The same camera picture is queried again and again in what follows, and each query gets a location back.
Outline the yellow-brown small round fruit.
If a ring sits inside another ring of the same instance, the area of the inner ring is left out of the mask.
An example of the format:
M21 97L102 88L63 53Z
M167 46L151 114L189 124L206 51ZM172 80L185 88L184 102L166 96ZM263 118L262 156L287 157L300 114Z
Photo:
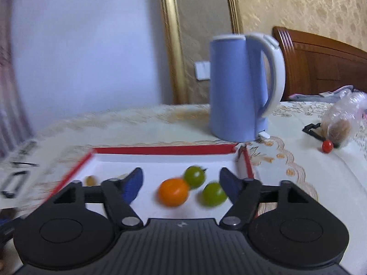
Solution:
M98 180L95 176L87 176L85 178L85 185L88 187L96 186L98 184Z

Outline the green tomato outside box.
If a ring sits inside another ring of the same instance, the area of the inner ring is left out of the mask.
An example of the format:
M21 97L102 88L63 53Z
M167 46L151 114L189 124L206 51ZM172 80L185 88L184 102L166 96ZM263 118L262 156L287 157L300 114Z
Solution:
M189 185L190 189L197 189L206 180L205 172L206 169L203 169L200 166L190 166L185 170L183 179Z

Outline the orange mandarin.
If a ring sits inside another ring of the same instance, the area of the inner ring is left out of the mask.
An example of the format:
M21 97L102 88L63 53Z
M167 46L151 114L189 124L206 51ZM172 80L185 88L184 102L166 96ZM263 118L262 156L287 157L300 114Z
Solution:
M187 201L189 191L189 185L182 178L171 178L161 183L157 197L166 207L178 207Z

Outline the green tomato in box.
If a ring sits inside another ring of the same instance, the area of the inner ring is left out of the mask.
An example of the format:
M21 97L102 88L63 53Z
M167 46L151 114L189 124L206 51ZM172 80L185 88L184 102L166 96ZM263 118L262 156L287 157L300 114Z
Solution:
M219 182L209 182L202 191L202 204L207 207L220 206L227 200L227 195Z

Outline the red shallow cardboard box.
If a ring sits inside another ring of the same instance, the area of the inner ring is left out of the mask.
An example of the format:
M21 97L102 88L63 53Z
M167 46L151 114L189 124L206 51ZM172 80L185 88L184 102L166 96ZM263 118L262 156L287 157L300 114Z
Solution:
M200 204L201 188L190 191L187 201L176 208L163 206L157 199L157 190L166 179L178 178L189 166L206 170L206 183L218 181L220 170L228 168L238 178L253 178L253 169L247 149L235 143L192 146L127 146L94 148L71 169L53 189L56 194L73 180L85 181L94 176L98 183L124 177L135 168L141 168L144 181L131 207L146 222L159 219L220 220L231 207L225 201L217 207Z

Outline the blue electric kettle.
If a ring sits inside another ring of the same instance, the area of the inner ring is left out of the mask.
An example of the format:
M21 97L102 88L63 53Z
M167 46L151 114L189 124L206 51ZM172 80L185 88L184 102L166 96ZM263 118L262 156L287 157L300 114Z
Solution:
M269 138L267 118L284 94L286 69L275 38L216 36L210 43L210 129L229 142Z

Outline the cream embroidered tablecloth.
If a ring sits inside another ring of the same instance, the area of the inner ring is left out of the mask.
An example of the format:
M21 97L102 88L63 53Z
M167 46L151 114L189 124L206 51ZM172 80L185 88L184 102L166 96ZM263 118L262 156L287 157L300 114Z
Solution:
M328 104L284 102L269 117L270 139L249 144L251 163L265 184L293 180L347 226L350 244L342 266L366 273L366 127L355 140L329 154L303 132L316 124ZM157 106L86 114L40 131L25 155L29 176L15 199L1 207L21 213L35 209L92 147L219 144L208 128L207 105Z

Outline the small red tomato by bag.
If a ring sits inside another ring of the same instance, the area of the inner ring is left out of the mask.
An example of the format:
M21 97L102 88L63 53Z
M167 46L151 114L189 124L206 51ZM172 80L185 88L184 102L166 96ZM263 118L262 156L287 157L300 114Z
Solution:
M330 140L325 140L322 143L322 151L324 153L330 153L334 149L334 144Z

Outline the black eyeglasses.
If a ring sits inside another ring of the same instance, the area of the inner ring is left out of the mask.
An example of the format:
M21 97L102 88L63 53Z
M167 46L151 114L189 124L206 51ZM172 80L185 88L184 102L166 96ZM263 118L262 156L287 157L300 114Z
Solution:
M36 148L37 142L30 140L27 142L17 153L17 155L11 160L11 165L15 168L20 168L21 166L38 166L37 163L31 163L25 161L25 157L31 154L31 151Z

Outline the clear plastic bag with nuts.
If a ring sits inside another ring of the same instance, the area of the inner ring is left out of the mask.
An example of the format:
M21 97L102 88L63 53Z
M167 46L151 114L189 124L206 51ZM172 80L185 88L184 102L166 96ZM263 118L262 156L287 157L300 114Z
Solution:
M348 93L323 115L321 134L334 146L344 147L356 136L365 114L366 93Z

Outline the pink patterned curtain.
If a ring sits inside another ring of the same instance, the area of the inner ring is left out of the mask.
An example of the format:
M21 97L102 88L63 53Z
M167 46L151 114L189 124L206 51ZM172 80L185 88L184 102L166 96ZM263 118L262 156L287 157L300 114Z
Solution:
M12 0L1 0L1 158L32 136L12 62Z

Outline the wooden bed headboard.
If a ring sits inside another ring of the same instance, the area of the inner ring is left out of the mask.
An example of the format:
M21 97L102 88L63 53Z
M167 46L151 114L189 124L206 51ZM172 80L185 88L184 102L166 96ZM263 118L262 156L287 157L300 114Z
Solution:
M273 27L286 66L282 99L316 95L352 85L366 91L366 52L337 40L285 27Z

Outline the black flat frame under bag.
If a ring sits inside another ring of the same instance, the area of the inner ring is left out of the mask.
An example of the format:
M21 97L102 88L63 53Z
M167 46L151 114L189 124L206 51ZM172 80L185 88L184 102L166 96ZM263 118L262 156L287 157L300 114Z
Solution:
M324 136L322 136L320 133L317 132L320 129L321 129L321 123L317 123L317 124L308 124L304 126L302 131L303 133L306 133L307 135L310 135L311 137L323 143L323 141L327 139ZM337 143L333 143L333 144L334 144L334 149L340 147L340 145Z

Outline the white wall switch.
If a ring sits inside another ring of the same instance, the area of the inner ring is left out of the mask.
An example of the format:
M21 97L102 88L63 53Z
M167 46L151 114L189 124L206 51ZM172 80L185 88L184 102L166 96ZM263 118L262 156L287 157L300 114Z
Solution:
M195 77L198 81L210 80L210 62L209 61L196 61Z

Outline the gold picture frame moulding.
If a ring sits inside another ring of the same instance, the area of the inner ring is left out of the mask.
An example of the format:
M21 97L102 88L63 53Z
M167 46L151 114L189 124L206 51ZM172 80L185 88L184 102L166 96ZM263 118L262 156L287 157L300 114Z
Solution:
M161 0L174 104L207 104L210 82L195 64L209 59L214 36L242 33L238 0Z

